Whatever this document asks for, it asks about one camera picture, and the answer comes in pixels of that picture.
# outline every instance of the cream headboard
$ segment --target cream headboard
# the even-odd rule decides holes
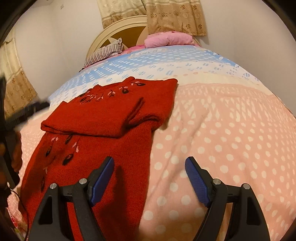
[[[88,58],[97,49],[106,46],[116,39],[122,38],[124,49],[136,45],[143,45],[148,36],[147,16],[132,16],[121,19],[109,25],[92,43],[86,55]]]

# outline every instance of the beige curtain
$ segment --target beige curtain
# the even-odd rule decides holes
[[[7,81],[4,100],[7,117],[37,96],[21,67],[15,44],[15,28],[10,31],[0,47],[0,74],[4,74]]]
[[[131,16],[146,15],[141,0],[97,0],[102,17],[103,28]]]
[[[205,36],[205,17],[199,0],[144,0],[149,34],[178,31]]]

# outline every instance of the blue gripper pad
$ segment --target blue gripper pad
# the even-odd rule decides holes
[[[203,178],[201,177],[197,168],[199,168],[200,171],[204,171],[204,170],[201,169],[197,163],[196,163],[197,164],[197,168],[196,168],[193,162],[196,162],[196,160],[193,157],[188,157],[185,160],[185,170],[198,200],[201,203],[203,203],[206,207],[208,207],[211,203],[211,200],[209,199],[208,186],[203,181]]]
[[[102,173],[100,174],[98,180],[93,186],[92,189],[92,198],[90,200],[90,203],[92,206],[94,206],[96,203],[100,202],[102,199],[102,196],[104,195],[104,192],[106,190],[106,187],[110,181],[110,178],[114,171],[114,159],[110,158],[105,166],[105,168],[102,170]]]

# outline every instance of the folded sweater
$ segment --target folded sweater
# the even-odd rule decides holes
[[[46,133],[23,178],[30,224],[51,183],[74,184],[112,156],[115,171],[93,212],[107,241],[133,240],[147,196],[152,132],[169,117],[176,86],[176,79],[129,77],[62,102],[42,122]],[[72,203],[68,211],[75,241],[82,241]]]

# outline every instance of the bedsheet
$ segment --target bedsheet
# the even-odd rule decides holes
[[[138,240],[192,240],[205,215],[184,170],[194,156],[212,177],[230,185],[249,183],[260,203],[271,240],[279,240],[296,217],[295,118],[256,77],[232,61],[196,46],[137,50],[84,69],[50,96],[50,109],[21,130],[24,175],[45,120],[61,101],[96,84],[128,76],[178,79],[166,126],[155,132],[150,181]],[[17,197],[9,210],[23,226]],[[224,240],[230,209],[218,240]]]

